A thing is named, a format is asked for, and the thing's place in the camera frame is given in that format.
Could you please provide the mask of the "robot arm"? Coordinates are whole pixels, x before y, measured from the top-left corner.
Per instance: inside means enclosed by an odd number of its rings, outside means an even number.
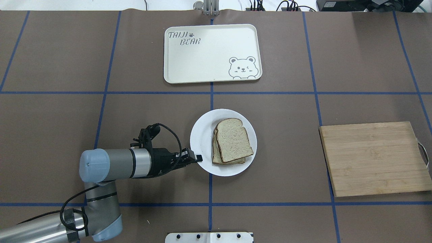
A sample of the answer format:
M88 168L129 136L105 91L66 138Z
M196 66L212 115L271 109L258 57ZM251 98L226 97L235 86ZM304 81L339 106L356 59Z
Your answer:
M77 243L91 236L95 242L118 236L123 230L115 182L120 179L155 178L201 162L189 148L171 153L165 148L84 151L80 177L85 183L86 205L33 217L1 230L2 243Z

